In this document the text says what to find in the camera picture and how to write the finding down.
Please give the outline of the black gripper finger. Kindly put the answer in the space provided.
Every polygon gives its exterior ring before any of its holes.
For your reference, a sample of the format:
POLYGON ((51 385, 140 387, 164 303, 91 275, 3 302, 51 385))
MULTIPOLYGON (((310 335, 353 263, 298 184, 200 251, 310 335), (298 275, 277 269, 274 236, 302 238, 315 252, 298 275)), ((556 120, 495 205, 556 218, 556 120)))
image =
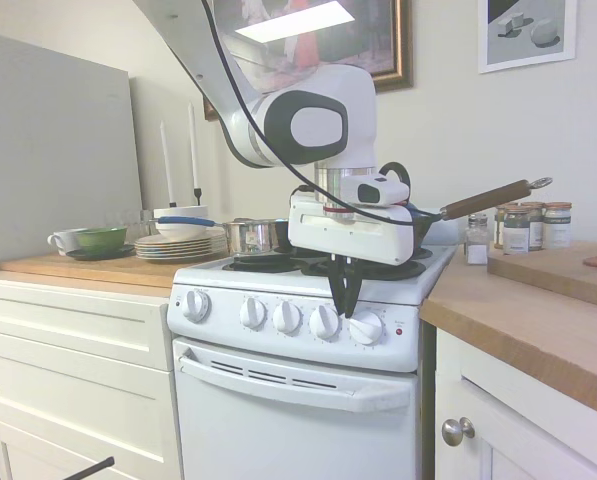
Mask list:
POLYGON ((327 276, 334 306, 339 316, 347 316, 347 273, 347 258, 331 254, 327 262, 327 276))
POLYGON ((363 264, 361 260, 349 259, 347 264, 347 317, 354 314, 363 281, 363 264))

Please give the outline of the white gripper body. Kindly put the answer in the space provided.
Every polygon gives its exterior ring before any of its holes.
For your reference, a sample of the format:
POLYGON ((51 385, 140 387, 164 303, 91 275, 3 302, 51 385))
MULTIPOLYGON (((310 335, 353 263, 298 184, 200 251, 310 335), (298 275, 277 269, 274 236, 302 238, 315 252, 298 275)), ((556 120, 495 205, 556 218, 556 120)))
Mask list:
POLYGON ((397 225, 362 215, 332 218, 311 195, 291 197, 288 236, 295 247, 386 265, 401 265, 413 255, 412 217, 403 207, 369 210, 394 217, 397 225))

